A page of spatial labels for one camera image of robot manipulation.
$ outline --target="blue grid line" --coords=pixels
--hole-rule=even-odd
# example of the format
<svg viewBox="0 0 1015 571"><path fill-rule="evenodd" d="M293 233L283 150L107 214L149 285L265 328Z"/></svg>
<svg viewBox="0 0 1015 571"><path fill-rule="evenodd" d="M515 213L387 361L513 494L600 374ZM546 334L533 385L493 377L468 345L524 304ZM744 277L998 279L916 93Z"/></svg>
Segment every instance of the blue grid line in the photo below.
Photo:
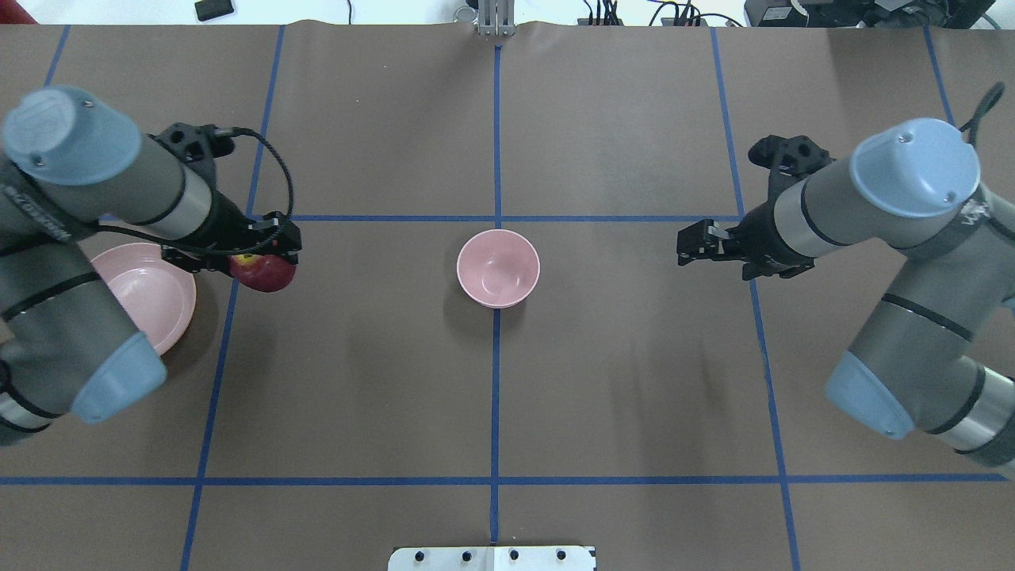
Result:
<svg viewBox="0 0 1015 571"><path fill-rule="evenodd" d="M278 77L278 63L282 55L282 40L285 38L285 25L278 26L278 35L275 39L275 55L271 64L271 75L268 80L268 92L265 95L264 115L261 119L261 134L267 135L268 121L271 118L271 103L275 93L275 80ZM247 196L247 214L250 215L254 209L254 200L257 197L258 174L261 170L261 156L264 146L258 143L257 155L254 159L254 171L251 174L251 188ZM211 436L215 428L215 414L218 410L218 396L222 386L222 375L225 372L225 356L229 349L229 337L232 331L232 317L235 313L236 295L239 282L233 279L232 287L229 290L229 302L225 311L225 325L222 328L222 340L219 346L218 363L215 367L215 379L212 383L211 399L208 404L208 416L205 420L204 439L201 443L201 457L198 461L197 482L194 485L194 497L191 501L190 517L187 521L187 536L184 539L183 555L180 559L180 571L187 571L190 568L191 551L194 548L194 534L197 531L197 518L201 510L201 494L203 492L204 476L208 468L208 453L211 450Z"/></svg>
<svg viewBox="0 0 1015 571"><path fill-rule="evenodd" d="M493 222L503 226L500 195L500 53L493 48ZM490 359L490 545L500 539L500 310L493 310L493 342Z"/></svg>
<svg viewBox="0 0 1015 571"><path fill-rule="evenodd" d="M934 50L934 40L931 39L931 28L924 26L924 41L927 42L927 54L931 56L931 67L934 68L934 78L938 81L938 92L941 94L941 104L945 108L945 118L952 125L955 125L955 117L951 114L951 104L948 103L948 93L945 92L945 81L941 77L941 68L938 67L938 54Z"/></svg>
<svg viewBox="0 0 1015 571"><path fill-rule="evenodd" d="M999 474L839 474L787 476L498 476L498 486L742 486L810 484L1007 483ZM426 487L490 486L488 477L0 477L0 486Z"/></svg>
<svg viewBox="0 0 1015 571"><path fill-rule="evenodd" d="M696 222L712 218L721 222L739 222L743 216L730 214L639 215L639 214L293 214L297 222Z"/></svg>
<svg viewBox="0 0 1015 571"><path fill-rule="evenodd" d="M53 82L53 76L57 74L57 65L60 64L60 56L63 55L64 46L67 45L67 37L70 35L70 24L64 26L63 33L60 34L60 42L57 42L57 50L53 53L53 61L50 62L50 70L46 73L44 87L48 87Z"/></svg>
<svg viewBox="0 0 1015 571"><path fill-rule="evenodd" d="M737 166L737 153L733 142L733 127L730 124L730 112L726 101L726 79L723 76L723 58L719 51L719 37L716 28L708 28L712 33L712 52L716 62L716 81L719 83L719 98L723 106L723 123L726 127L726 147L730 154L730 172L733 175L733 192L737 197L737 211L744 214L744 197L740 187L740 170ZM786 518L786 537L790 548L790 561L794 571L800 571L800 552L797 548L797 528L793 518L793 502L790 498L790 485L786 479L786 458L783 454L783 436L779 427L779 411L775 407L775 389L771 382L771 364L768 360L768 345L764 337L764 322L761 318L761 304L758 300L757 284L751 280L751 305L754 310L754 329L757 333L758 347L761 350L761 360L764 364L765 386L768 392L768 420L771 424L771 439L775 448L775 466L779 469L780 491L783 495L783 514Z"/></svg>
<svg viewBox="0 0 1015 571"><path fill-rule="evenodd" d="M726 102L726 80L723 78L723 58L719 55L719 37L716 28L709 27L712 34L712 57L716 64L716 83L719 85L719 102L723 109L723 127L726 129L726 152L730 156L730 173L733 175L733 193L737 197L737 213L744 215L744 197L740 191L740 170L737 166L737 151L733 146L733 125L730 123L730 108Z"/></svg>
<svg viewBox="0 0 1015 571"><path fill-rule="evenodd" d="M275 99L275 79L278 77L278 62L282 57L282 41L285 38L285 25L278 26L278 37L275 39L275 58L271 63L271 76L268 79L268 95L264 101L264 115L261 116L261 136L268 138L268 119L271 117L271 103ZM254 175L251 177L251 190L247 195L247 215L254 211L254 199L257 197L257 183L261 176L261 157L264 155L264 145L257 143L257 154L254 156Z"/></svg>

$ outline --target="pink plate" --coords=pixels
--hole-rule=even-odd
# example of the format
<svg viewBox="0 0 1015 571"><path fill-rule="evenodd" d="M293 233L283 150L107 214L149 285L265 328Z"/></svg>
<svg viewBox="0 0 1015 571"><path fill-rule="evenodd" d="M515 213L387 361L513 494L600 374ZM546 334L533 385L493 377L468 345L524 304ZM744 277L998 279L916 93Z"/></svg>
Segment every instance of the pink plate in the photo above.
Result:
<svg viewBox="0 0 1015 571"><path fill-rule="evenodd" d="M158 355L170 351L190 326L197 287L194 276L162 260L145 241L124 243L91 260L110 291Z"/></svg>
<svg viewBox="0 0 1015 571"><path fill-rule="evenodd" d="M480 304L503 309L520 303L539 281L539 254L532 242L510 229L487 229L465 242L458 254L458 282Z"/></svg>

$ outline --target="white background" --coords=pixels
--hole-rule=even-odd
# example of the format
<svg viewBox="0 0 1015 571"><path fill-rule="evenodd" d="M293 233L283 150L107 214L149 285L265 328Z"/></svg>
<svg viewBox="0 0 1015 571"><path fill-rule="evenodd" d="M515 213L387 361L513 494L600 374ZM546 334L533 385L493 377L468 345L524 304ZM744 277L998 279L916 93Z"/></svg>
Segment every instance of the white background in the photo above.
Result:
<svg viewBox="0 0 1015 571"><path fill-rule="evenodd" d="M198 24L193 0L19 0L41 23ZM595 7L595 0L590 0ZM235 12L207 24L290 23L316 19L345 23L345 0L232 0ZM352 0L353 23L441 23L452 21L465 0ZM743 0L695 0L703 12L719 12L745 23ZM625 25L646 25L658 4L620 0L617 12ZM673 8L663 10L672 15ZM582 0L516 0L515 21L539 20L573 24L589 10ZM1015 28L1015 0L998 0L988 12L1003 27ZM722 18L710 18L721 25ZM977 27L986 27L980 20Z"/></svg>

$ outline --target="red apple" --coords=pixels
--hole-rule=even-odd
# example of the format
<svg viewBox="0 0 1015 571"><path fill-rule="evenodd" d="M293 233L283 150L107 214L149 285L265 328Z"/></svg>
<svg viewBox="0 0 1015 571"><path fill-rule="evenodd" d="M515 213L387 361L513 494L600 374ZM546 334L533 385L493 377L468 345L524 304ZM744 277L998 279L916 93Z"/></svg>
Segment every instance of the red apple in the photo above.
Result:
<svg viewBox="0 0 1015 571"><path fill-rule="evenodd" d="M229 256L229 273L251 290L277 292L292 281L296 266L275 254L240 254Z"/></svg>

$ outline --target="light blue joint cap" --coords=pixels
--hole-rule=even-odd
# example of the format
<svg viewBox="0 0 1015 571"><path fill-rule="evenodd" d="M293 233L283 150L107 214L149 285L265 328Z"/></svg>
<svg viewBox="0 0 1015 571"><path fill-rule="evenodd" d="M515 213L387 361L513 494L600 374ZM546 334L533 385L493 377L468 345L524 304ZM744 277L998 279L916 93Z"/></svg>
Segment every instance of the light blue joint cap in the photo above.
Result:
<svg viewBox="0 0 1015 571"><path fill-rule="evenodd" d="M912 119L860 143L850 175L878 208L926 218L969 198L979 184L979 159L955 127L938 119Z"/></svg>
<svg viewBox="0 0 1015 571"><path fill-rule="evenodd" d="M88 379L71 413L94 425L137 403L165 382L165 366L141 332L134 334Z"/></svg>
<svg viewBox="0 0 1015 571"><path fill-rule="evenodd" d="M70 85L28 93L3 122L11 160L37 179L67 186L124 171L141 151L142 137L130 117Z"/></svg>
<svg viewBox="0 0 1015 571"><path fill-rule="evenodd" d="M825 395L843 413L892 440L902 439L916 428L891 391L850 352L842 354L825 385Z"/></svg>

